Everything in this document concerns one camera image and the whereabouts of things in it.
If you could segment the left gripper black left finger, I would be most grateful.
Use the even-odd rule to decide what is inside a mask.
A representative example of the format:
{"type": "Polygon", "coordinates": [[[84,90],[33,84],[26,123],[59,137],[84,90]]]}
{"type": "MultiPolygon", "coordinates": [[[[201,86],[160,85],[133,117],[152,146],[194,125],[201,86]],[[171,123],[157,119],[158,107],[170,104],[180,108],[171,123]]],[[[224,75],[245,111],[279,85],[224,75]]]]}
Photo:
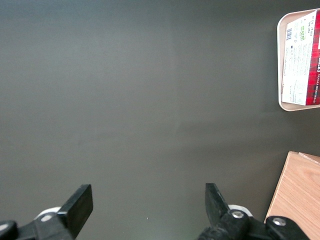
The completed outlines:
{"type": "Polygon", "coordinates": [[[40,212],[31,222],[0,222],[2,240],[75,240],[93,211],[92,185],[81,185],[62,205],[40,212]]]}

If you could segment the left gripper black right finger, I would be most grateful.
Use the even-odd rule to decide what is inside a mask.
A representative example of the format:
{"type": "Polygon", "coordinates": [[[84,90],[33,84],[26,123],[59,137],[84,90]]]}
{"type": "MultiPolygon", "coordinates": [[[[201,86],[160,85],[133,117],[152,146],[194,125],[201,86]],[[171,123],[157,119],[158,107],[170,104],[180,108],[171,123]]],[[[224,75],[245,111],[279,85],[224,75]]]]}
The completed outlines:
{"type": "Polygon", "coordinates": [[[264,222],[242,206],[229,205],[214,183],[205,185],[205,208],[210,227],[199,240],[308,240],[309,237],[290,218],[270,216],[264,222]]]}

